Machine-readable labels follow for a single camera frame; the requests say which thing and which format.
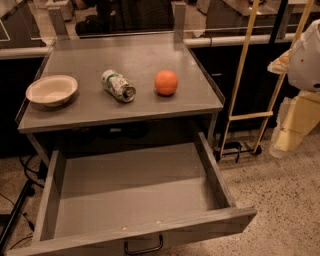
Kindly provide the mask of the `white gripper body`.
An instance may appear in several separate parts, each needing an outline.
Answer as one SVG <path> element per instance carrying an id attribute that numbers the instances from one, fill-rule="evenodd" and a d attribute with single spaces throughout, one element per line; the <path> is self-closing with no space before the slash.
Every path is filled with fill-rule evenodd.
<path id="1" fill-rule="evenodd" d="M 320 91 L 320 19 L 313 21 L 292 46 L 289 84 L 304 91 Z"/>

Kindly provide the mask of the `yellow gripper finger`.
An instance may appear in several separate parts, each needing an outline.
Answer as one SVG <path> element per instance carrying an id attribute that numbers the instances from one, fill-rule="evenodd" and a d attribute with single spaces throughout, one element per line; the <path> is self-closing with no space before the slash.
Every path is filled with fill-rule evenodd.
<path id="1" fill-rule="evenodd" d="M 289 58 L 290 58 L 291 50 L 287 50 L 283 54 L 281 54 L 277 59 L 272 61 L 267 70 L 274 74 L 284 74 L 288 70 Z"/>
<path id="2" fill-rule="evenodd" d="M 304 137 L 320 123 L 320 94 L 300 91 L 293 99 L 285 97 L 280 105 L 269 153 L 284 158 L 294 152 Z"/>

